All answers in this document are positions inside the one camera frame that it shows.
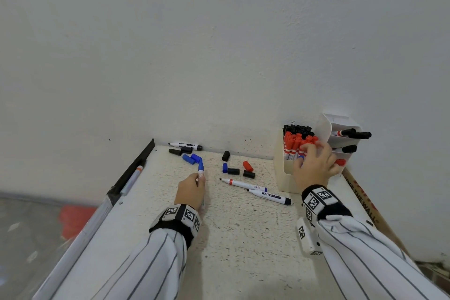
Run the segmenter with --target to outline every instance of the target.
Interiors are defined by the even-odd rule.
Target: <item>person's left hand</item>
[[[187,204],[198,211],[205,197],[205,182],[205,176],[199,178],[198,173],[189,175],[188,178],[178,183],[173,204]]]

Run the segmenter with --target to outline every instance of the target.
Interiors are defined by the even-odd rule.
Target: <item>bundle of markers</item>
[[[300,149],[304,144],[315,144],[318,137],[311,132],[311,127],[285,125],[284,132],[284,160],[296,160],[305,157],[305,152]]]

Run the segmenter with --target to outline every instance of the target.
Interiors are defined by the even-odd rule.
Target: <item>forearm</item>
[[[347,300],[448,299],[400,248],[368,223],[353,218],[342,203],[322,212],[316,223],[320,247]]]
[[[186,266],[183,235],[172,229],[148,234],[93,297],[99,299],[175,299]]]

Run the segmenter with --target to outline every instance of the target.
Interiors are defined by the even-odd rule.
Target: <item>white wall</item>
[[[449,14],[450,0],[0,0],[1,189],[98,202],[153,137],[270,157],[281,125],[334,112],[373,132],[351,171],[394,231],[444,259]]]

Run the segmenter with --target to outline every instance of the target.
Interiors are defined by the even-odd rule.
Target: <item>person's right hand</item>
[[[317,155],[317,146],[323,147],[320,155]],[[318,184],[324,188],[328,185],[328,179],[339,173],[340,167],[335,164],[336,155],[331,146],[326,143],[316,142],[316,145],[305,144],[301,150],[307,153],[305,159],[298,158],[294,161],[293,176],[300,192],[307,187]]]

